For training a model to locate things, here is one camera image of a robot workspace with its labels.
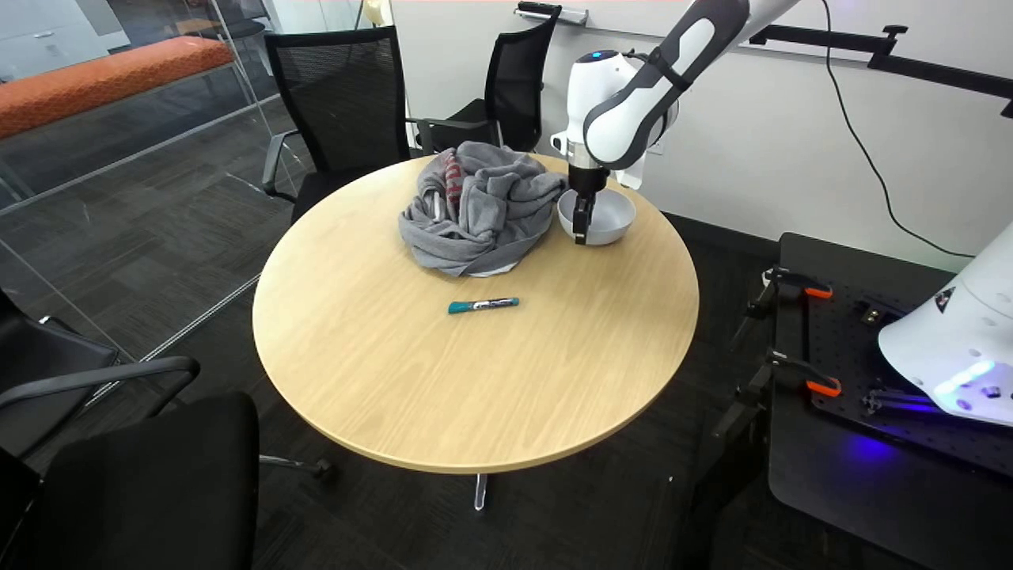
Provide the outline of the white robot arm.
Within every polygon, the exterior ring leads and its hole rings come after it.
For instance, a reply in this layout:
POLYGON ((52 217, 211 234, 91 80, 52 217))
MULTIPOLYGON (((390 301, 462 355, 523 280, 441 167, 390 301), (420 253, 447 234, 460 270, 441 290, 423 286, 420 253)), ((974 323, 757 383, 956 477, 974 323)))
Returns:
POLYGON ((669 131, 681 95, 735 44, 799 0, 691 0, 647 53, 590 51, 571 66, 566 125, 552 147, 566 159, 572 241, 584 244, 594 196, 611 170, 635 165, 669 131))

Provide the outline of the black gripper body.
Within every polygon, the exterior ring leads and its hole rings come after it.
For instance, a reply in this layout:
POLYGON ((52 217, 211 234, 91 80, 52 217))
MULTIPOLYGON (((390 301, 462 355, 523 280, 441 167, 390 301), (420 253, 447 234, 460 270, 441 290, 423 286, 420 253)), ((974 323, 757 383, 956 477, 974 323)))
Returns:
POLYGON ((604 167, 571 167, 566 170, 566 184, 578 192, 578 196, 593 196, 604 186, 608 170, 604 167))

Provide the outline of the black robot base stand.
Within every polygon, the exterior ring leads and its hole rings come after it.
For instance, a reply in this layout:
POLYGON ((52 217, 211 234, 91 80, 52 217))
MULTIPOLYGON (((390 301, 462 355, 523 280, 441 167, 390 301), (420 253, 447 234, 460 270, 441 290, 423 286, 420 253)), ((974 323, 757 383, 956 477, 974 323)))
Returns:
POLYGON ((846 394, 774 394, 740 435, 706 429, 681 560, 708 570, 718 516, 746 484, 764 484, 774 502, 920 570, 1013 570, 1011 435, 944 413, 877 349, 877 331, 945 275, 805 234, 777 241, 774 266, 825 281, 831 299, 746 314, 771 331, 735 390, 777 349, 839 377, 846 394))

